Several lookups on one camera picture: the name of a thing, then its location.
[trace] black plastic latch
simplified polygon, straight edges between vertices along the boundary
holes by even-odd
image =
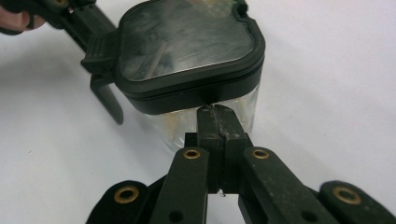
[[[117,31],[91,36],[82,66],[92,74],[110,72],[116,60],[118,37]]]
[[[113,80],[113,66],[118,50],[118,32],[105,35],[93,35],[90,38],[87,53],[81,61],[87,71],[92,73],[91,90],[106,108],[111,117],[118,123],[123,123],[120,104],[108,84]]]

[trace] white surface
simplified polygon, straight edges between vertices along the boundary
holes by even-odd
[[[118,23],[137,2],[98,5]],[[267,43],[254,144],[313,189],[344,180],[396,214],[396,3],[248,2]],[[167,173],[172,154],[121,94],[113,122],[64,32],[0,35],[0,52],[0,223],[84,223],[112,185]],[[242,222],[213,198],[208,223]]]

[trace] screw hole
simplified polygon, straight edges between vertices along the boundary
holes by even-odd
[[[116,203],[131,203],[136,200],[139,190],[135,186],[125,186],[116,191],[114,201]]]
[[[197,159],[201,156],[201,152],[195,149],[187,150],[184,152],[184,157],[190,160]]]
[[[184,218],[183,213],[180,211],[172,211],[169,214],[169,220],[171,220],[171,222],[178,223],[178,222],[182,221],[183,218]]]
[[[267,159],[270,156],[270,154],[264,151],[263,149],[256,149],[253,151],[253,156],[257,159],[263,160],[263,159]]]
[[[308,211],[301,212],[301,217],[309,222],[317,222],[318,221],[317,215],[315,215],[312,212],[308,212]]]

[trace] black plastic lid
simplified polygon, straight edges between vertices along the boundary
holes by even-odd
[[[111,70],[146,114],[241,97],[259,84],[265,49],[247,9],[243,0],[142,3],[122,17],[117,32],[90,40],[83,65],[92,73]],[[103,53],[112,56],[96,60]]]

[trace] black fixture arm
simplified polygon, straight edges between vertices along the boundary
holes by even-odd
[[[341,181],[306,187],[275,154],[254,147],[235,113],[223,105],[197,111],[167,176],[149,187],[135,181],[110,188],[88,224],[205,223],[209,193],[238,194],[246,223],[387,223],[396,218],[363,190]]]

